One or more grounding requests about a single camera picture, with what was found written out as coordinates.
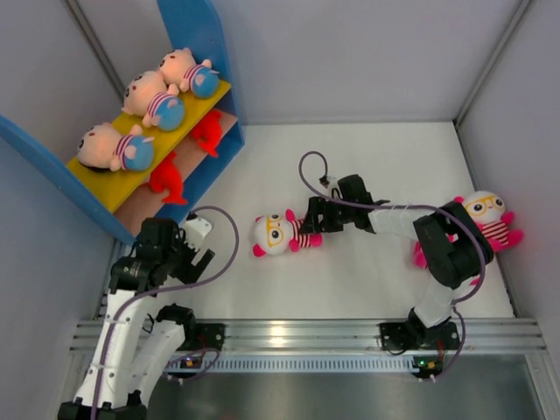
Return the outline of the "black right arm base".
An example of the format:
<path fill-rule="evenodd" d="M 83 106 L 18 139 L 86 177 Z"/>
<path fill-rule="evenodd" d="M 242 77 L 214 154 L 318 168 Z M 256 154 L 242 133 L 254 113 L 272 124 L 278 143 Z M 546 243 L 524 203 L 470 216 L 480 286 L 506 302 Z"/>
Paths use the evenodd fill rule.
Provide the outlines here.
<path fill-rule="evenodd" d="M 460 344 L 458 328 L 448 321 L 442 325 L 425 328 L 411 321 L 380 324 L 381 348 L 390 352 L 413 350 L 457 350 Z"/>

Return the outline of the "red plush monster white mouth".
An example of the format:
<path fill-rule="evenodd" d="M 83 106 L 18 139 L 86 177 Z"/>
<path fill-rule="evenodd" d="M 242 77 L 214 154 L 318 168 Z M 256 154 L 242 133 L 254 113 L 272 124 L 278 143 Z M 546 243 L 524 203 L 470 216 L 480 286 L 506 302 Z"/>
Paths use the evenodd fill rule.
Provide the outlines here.
<path fill-rule="evenodd" d="M 148 180 L 148 187 L 154 193 L 168 192 L 168 194 L 161 199 L 164 204 L 186 205 L 188 201 L 183 197 L 183 179 L 179 169 L 173 162 L 176 156 L 177 154 L 175 151 L 170 152 L 151 172 Z"/>

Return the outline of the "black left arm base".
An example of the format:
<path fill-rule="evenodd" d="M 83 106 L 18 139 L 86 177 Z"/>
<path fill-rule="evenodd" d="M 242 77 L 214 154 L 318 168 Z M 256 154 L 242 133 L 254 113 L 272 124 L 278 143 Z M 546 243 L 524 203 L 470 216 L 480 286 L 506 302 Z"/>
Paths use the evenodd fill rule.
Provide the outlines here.
<path fill-rule="evenodd" d="M 188 351 L 215 348 L 221 350 L 225 341 L 226 326 L 222 323 L 197 322 L 188 335 L 186 349 Z"/>

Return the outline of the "pig doll black hair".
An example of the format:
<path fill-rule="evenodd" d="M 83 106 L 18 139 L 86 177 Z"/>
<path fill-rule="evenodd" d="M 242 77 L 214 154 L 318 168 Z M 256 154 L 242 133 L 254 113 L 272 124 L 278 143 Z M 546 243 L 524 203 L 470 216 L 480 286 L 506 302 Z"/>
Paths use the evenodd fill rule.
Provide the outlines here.
<path fill-rule="evenodd" d="M 79 142 L 77 160 L 94 172 L 147 170 L 155 157 L 154 137 L 138 124 L 122 134 L 105 122 L 90 128 Z"/>

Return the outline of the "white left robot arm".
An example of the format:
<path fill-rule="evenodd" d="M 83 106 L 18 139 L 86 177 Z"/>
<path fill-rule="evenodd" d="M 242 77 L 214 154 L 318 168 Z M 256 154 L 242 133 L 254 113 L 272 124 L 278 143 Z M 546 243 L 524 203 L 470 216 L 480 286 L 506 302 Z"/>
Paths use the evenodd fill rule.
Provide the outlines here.
<path fill-rule="evenodd" d="M 128 255 L 110 271 L 106 315 L 93 359 L 59 419 L 145 419 L 168 360 L 198 338 L 193 311 L 166 302 L 168 277 L 195 284 L 214 252 L 196 255 L 212 223 L 195 213 L 183 224 L 148 218 Z"/>

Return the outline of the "red plush monster toy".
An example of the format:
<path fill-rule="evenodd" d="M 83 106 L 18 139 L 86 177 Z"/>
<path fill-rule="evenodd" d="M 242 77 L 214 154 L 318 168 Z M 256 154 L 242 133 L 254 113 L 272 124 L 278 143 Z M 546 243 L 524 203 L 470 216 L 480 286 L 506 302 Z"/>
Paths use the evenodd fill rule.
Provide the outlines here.
<path fill-rule="evenodd" d="M 189 137 L 209 156 L 218 157 L 216 148 L 220 144 L 222 128 L 220 120 L 222 113 L 218 109 L 210 110 L 190 131 Z"/>

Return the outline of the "blue wooden toy shelf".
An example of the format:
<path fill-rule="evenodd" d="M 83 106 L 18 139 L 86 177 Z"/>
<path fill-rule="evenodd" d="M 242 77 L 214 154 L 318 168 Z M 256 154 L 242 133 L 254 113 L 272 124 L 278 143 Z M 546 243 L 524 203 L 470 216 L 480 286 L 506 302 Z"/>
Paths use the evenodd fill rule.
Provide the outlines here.
<path fill-rule="evenodd" d="M 14 122 L 2 139 L 118 241 L 183 221 L 244 145 L 221 21 L 208 1 L 161 1 L 171 50 L 125 88 L 121 114 L 63 162 Z"/>

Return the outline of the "aluminium mounting rail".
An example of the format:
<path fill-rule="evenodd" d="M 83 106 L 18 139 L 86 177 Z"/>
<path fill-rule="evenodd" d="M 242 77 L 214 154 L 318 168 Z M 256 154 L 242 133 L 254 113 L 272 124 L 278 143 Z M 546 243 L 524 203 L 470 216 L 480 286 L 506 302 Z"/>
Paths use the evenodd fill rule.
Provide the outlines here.
<path fill-rule="evenodd" d="M 379 353 L 385 319 L 209 319 L 226 326 L 222 349 L 233 353 Z M 534 354 L 547 349 L 536 321 L 528 318 L 468 318 L 454 323 L 470 354 Z"/>

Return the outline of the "pig doll blue pants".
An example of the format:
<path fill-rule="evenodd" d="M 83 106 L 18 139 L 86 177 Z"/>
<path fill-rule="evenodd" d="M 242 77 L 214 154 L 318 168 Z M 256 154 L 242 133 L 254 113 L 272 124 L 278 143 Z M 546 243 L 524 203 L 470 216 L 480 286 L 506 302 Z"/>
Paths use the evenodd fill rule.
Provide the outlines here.
<path fill-rule="evenodd" d="M 183 122 L 186 109 L 175 84 L 167 85 L 154 70 L 139 74 L 123 94 L 122 112 L 140 117 L 145 128 L 174 131 Z"/>

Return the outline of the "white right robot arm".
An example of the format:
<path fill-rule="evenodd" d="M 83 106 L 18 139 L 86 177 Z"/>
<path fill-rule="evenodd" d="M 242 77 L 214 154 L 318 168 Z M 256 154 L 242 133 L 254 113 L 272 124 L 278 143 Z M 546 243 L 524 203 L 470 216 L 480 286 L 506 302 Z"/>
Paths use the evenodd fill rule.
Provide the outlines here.
<path fill-rule="evenodd" d="M 336 233 L 347 224 L 370 234 L 406 237 L 422 252 L 431 280 L 406 320 L 380 325 L 381 346 L 403 353 L 437 346 L 456 349 L 458 330 L 451 321 L 456 291 L 480 275 L 494 259 L 494 250 L 465 208 L 456 201 L 441 207 L 391 206 L 374 200 L 357 174 L 341 179 L 323 176 L 329 192 L 309 199 L 300 234 Z"/>

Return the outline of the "white panda doll yellow glasses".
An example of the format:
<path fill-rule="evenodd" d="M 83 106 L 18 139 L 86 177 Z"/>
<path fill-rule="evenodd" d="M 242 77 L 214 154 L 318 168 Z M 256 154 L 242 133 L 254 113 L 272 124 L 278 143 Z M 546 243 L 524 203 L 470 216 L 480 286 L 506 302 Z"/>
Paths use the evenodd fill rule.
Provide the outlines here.
<path fill-rule="evenodd" d="M 253 228 L 253 256 L 279 256 L 287 251 L 297 253 L 302 249 L 320 247 L 323 243 L 322 234 L 300 233 L 303 221 L 291 209 L 257 217 Z"/>

